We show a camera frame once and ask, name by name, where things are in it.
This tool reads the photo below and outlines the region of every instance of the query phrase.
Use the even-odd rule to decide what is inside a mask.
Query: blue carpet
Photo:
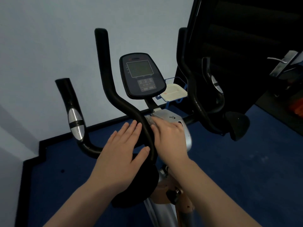
[[[190,158],[263,227],[303,226],[303,137],[256,106],[246,115],[251,126],[238,142],[228,134],[212,134],[199,123],[190,125]],[[122,124],[90,133],[92,143],[104,146]],[[32,171],[29,227],[44,225],[87,180],[95,164],[73,139],[49,146],[46,159]],[[152,224],[142,203],[129,209],[110,205],[96,226]]]

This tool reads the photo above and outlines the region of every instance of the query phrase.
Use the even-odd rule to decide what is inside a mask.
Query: black knob
[[[169,189],[166,191],[166,196],[173,205],[178,202],[178,193],[175,190]]]

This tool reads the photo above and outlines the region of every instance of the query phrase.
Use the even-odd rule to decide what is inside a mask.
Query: forearm
[[[110,188],[96,190],[85,183],[70,196],[44,227],[93,226],[114,196]]]
[[[191,160],[171,168],[207,227],[260,225]]]

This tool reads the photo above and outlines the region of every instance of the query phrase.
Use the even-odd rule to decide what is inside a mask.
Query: handlebar
[[[210,132],[215,134],[223,134],[224,132],[214,126],[210,121],[207,112],[197,97],[197,83],[194,74],[185,63],[185,46],[186,46],[187,28],[180,28],[177,45],[177,64],[180,71],[187,79],[187,95],[193,105],[194,114],[198,117],[199,122]]]
[[[157,151],[154,146],[154,134],[149,123],[136,107],[121,98],[116,92],[112,75],[107,30],[102,28],[95,29],[95,38],[100,74],[105,95],[113,106],[127,114],[131,119],[135,119],[138,123],[142,123],[142,131],[139,139],[142,140],[146,146],[150,147],[148,159],[154,164],[157,160]]]
[[[98,158],[103,148],[93,145],[89,139],[89,134],[86,132],[85,121],[71,80],[64,78],[55,80],[55,82],[68,114],[69,127],[73,136],[77,139],[78,146],[89,157]]]

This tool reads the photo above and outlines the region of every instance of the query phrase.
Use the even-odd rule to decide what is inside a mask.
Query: exercise bike
[[[151,116],[169,122],[179,122],[184,127],[187,151],[191,148],[191,135],[187,125],[195,122],[193,115],[182,118],[168,109],[161,109],[153,97],[166,90],[166,82],[152,58],[146,53],[131,53],[120,58],[120,72],[126,94],[131,99],[144,99],[151,111],[143,115],[132,104],[121,98],[115,88],[112,76],[108,33],[105,29],[95,29],[98,61],[105,95],[109,102],[131,119],[142,123],[142,131],[135,147],[150,147],[150,153],[130,186],[112,200],[113,207],[127,208],[144,202],[155,227],[195,226],[194,206],[179,183],[172,177],[167,166],[158,170],[155,166],[157,151],[154,134],[150,128]],[[84,117],[69,78],[55,81],[61,93],[68,114],[71,133],[79,148],[88,156],[98,158],[102,147],[93,145],[86,131]]]

